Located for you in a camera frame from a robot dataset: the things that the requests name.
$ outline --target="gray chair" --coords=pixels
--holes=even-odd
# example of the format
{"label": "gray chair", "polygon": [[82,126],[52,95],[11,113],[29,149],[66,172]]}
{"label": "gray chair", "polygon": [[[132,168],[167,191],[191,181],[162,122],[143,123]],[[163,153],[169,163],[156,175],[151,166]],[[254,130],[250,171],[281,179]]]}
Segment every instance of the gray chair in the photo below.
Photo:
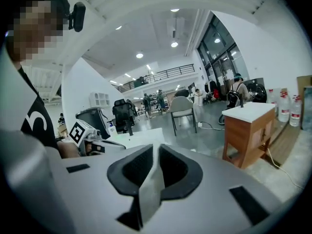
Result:
{"label": "gray chair", "polygon": [[195,115],[194,115],[194,110],[193,110],[193,103],[191,103],[186,97],[178,96],[174,98],[171,102],[170,113],[171,113],[172,124],[173,124],[174,131],[175,131],[175,136],[176,136],[175,118],[189,116],[189,115],[193,116],[193,124],[195,127],[195,133],[197,133]]}

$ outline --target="white tabletop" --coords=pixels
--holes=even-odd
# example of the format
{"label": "white tabletop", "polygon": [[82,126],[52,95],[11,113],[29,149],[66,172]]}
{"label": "white tabletop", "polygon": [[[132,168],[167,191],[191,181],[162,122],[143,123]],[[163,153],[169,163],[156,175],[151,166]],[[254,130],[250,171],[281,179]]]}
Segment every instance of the white tabletop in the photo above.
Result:
{"label": "white tabletop", "polygon": [[162,128],[133,132],[132,136],[130,136],[129,133],[118,134],[109,137],[107,140],[122,144],[127,149],[140,145],[153,144],[155,147],[160,144],[167,144],[164,138],[164,134],[162,133]]}
{"label": "white tabletop", "polygon": [[269,110],[275,108],[274,104],[248,102],[244,104],[244,107],[234,107],[225,111],[222,114],[225,116],[240,119],[246,122],[253,122],[266,114]]}

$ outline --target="wooden side table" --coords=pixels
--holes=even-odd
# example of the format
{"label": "wooden side table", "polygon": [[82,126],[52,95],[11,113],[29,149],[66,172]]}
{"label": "wooden side table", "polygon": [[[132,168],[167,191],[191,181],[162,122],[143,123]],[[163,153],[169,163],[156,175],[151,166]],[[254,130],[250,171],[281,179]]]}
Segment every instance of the wooden side table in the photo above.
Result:
{"label": "wooden side table", "polygon": [[[264,158],[274,130],[274,105],[250,102],[243,108],[236,107],[222,113],[225,122],[222,158],[242,169],[258,158]],[[229,144],[238,151],[233,157],[227,154]]]}

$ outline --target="cardboard box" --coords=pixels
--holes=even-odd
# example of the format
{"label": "cardboard box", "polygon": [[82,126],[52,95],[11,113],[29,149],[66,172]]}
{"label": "cardboard box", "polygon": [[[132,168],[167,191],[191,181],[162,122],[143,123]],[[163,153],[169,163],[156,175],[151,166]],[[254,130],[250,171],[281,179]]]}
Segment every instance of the cardboard box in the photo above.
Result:
{"label": "cardboard box", "polygon": [[60,136],[64,136],[65,133],[66,133],[66,136],[68,135],[66,124],[58,127],[58,133]]}

